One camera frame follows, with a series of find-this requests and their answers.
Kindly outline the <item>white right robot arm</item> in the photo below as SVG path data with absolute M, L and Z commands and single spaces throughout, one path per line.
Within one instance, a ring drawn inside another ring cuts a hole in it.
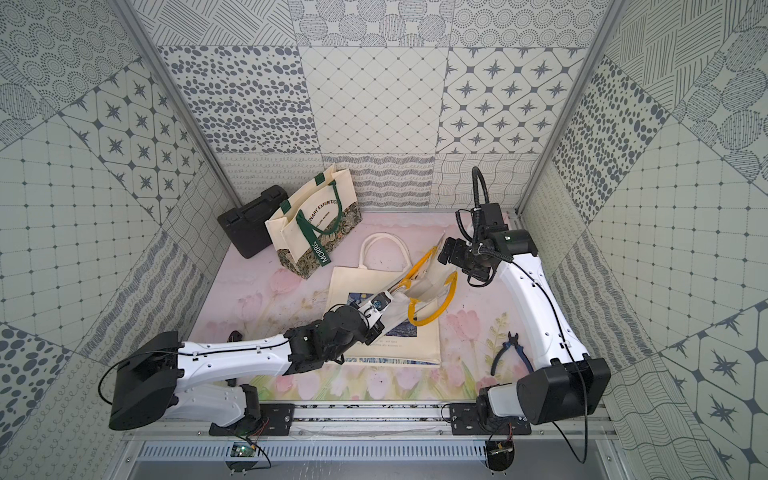
M 543 272 L 538 249 L 525 230 L 511 230 L 496 203 L 469 211 L 472 227 L 447 238 L 438 260 L 466 275 L 470 286 L 501 281 L 523 322 L 528 342 L 509 336 L 527 373 L 508 384 L 486 387 L 478 413 L 487 428 L 507 419 L 532 425 L 593 414 L 611 377 L 607 362 L 592 356 L 568 324 Z

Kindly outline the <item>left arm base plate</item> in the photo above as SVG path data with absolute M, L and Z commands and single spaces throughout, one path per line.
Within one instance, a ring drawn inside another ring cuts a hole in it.
M 247 414 L 243 419 L 227 427 L 212 423 L 208 434 L 213 437 L 288 436 L 293 423 L 295 408 L 296 405 L 291 403 L 261 404 L 258 417 L 254 414 Z

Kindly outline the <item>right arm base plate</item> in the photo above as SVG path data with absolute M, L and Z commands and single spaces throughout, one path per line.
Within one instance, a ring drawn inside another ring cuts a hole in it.
M 441 408 L 454 436 L 530 435 L 530 423 L 520 416 L 498 417 L 475 403 L 448 403 Z

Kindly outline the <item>yellow handled white bag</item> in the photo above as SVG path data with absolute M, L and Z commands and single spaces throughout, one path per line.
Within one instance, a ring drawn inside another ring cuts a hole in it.
M 438 260 L 448 237 L 443 234 L 437 244 L 386 292 L 390 304 L 379 321 L 388 334 L 403 322 L 414 327 L 429 325 L 450 305 L 457 287 L 457 268 Z

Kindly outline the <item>starry night canvas tote bag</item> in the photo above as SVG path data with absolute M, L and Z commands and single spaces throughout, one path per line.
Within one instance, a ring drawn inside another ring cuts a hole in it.
M 371 248 L 380 242 L 390 243 L 399 249 L 396 263 L 403 267 L 401 272 L 376 270 L 369 262 Z M 363 241 L 357 267 L 333 269 L 326 307 L 341 303 L 361 306 L 412 267 L 410 252 L 402 239 L 389 233 L 371 234 Z M 380 335 L 372 345 L 355 344 L 345 353 L 345 359 L 357 365 L 436 368 L 441 362 L 438 323 L 434 321 L 417 328 L 408 320 L 403 320 Z

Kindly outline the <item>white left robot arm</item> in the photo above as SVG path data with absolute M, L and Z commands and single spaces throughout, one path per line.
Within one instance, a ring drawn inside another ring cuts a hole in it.
M 281 377 L 341 364 L 357 344 L 393 328 L 379 301 L 339 304 L 281 335 L 229 343 L 183 342 L 163 332 L 117 362 L 108 426 L 129 431 L 161 419 L 206 421 L 213 435 L 245 436 L 262 428 L 258 390 L 242 377 Z

